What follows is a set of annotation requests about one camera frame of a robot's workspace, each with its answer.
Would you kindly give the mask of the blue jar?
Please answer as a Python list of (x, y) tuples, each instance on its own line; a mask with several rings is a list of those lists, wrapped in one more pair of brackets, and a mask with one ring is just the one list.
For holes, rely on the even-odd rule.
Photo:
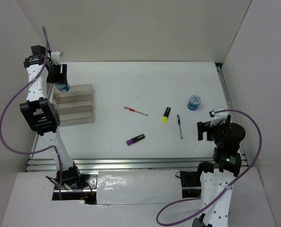
[(189, 110), (195, 111), (201, 104), (201, 98), (198, 95), (192, 95), (188, 101), (187, 107)]
[(68, 83), (54, 83), (54, 87), (61, 93), (66, 93), (70, 90), (70, 85)]

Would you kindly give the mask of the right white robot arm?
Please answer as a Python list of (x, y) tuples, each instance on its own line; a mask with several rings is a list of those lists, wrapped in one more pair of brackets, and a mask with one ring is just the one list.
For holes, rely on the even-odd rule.
[(194, 218), (194, 227), (227, 227), (229, 208), (235, 180), (241, 168), (240, 142), (246, 131), (239, 124), (226, 119), (197, 123), (198, 140), (207, 136), (215, 144), (213, 162), (198, 165), (196, 181), (202, 187), (202, 211)]

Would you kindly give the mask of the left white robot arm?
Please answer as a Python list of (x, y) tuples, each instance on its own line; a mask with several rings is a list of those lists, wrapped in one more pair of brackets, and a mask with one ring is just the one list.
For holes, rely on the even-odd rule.
[(26, 101), (19, 108), (31, 130), (46, 143), (56, 165), (56, 183), (59, 187), (77, 189), (82, 185), (82, 176), (62, 141), (59, 126), (60, 116), (47, 96), (47, 84), (61, 92), (68, 92), (67, 65), (46, 59), (43, 54), (29, 56), (24, 61), (31, 85)]

